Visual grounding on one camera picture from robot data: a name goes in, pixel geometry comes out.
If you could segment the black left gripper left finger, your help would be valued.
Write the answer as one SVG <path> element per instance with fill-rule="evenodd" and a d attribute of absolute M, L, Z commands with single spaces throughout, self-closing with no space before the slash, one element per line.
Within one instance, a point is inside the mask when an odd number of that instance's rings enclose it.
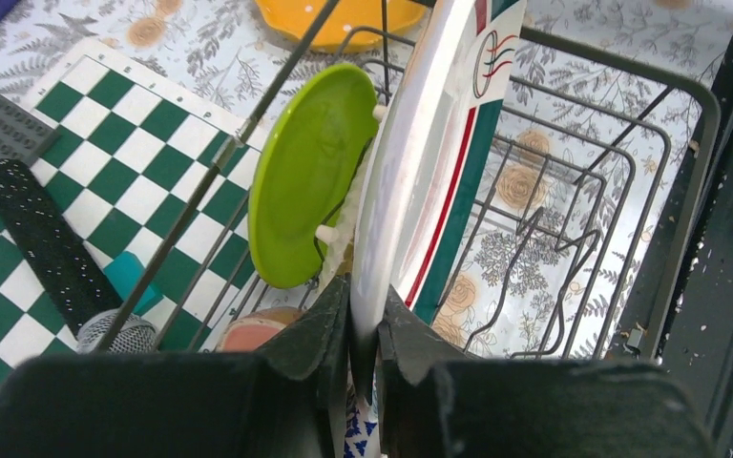
<path fill-rule="evenodd" d="M 349 289 L 250 352 L 29 360 L 0 388 L 0 457 L 338 457 Z"/>

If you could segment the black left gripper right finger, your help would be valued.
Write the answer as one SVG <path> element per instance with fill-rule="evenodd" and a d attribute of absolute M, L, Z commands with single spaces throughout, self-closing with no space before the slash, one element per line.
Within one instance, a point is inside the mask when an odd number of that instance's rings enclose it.
<path fill-rule="evenodd" d="M 689 397 L 634 360 L 481 359 L 389 292 L 378 328 L 391 457 L 711 457 Z"/>

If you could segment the woven bamboo plate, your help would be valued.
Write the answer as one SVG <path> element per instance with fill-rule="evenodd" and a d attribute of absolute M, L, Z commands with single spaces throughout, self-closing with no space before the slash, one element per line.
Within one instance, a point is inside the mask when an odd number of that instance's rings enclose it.
<path fill-rule="evenodd" d="M 316 297 L 323 293 L 336 276 L 352 271 L 355 229 L 361 208 L 361 197 L 367 187 L 366 182 L 372 163 L 371 151 L 370 140 L 364 149 L 364 157 L 359 162 L 347 194 L 339 206 L 337 222 L 321 223 L 317 227 L 316 236 L 322 237 L 321 242 L 326 245 L 326 254 L 318 276 Z"/>

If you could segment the white plate green red rim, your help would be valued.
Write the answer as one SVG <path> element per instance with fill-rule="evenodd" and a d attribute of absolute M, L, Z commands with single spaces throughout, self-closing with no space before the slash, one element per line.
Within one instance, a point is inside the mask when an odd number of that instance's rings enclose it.
<path fill-rule="evenodd" d="M 389 299 L 431 320 L 486 165 L 520 43 L 522 1 L 439 1 L 373 142 L 357 218 L 351 371 L 369 398 Z"/>

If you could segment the yellow dotted plate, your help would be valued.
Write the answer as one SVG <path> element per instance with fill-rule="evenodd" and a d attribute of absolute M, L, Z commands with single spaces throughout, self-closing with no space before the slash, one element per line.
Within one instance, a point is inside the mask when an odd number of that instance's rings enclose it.
<path fill-rule="evenodd" d="M 323 0 L 256 0 L 265 24 L 284 37 L 298 42 L 325 5 Z M 422 19 L 426 8 L 413 1 L 387 1 L 387 30 L 403 34 Z M 310 49 L 334 53 L 340 47 L 346 53 L 366 52 L 379 47 L 383 38 L 360 26 L 383 27 L 382 2 L 379 0 L 341 0 L 314 37 Z"/>

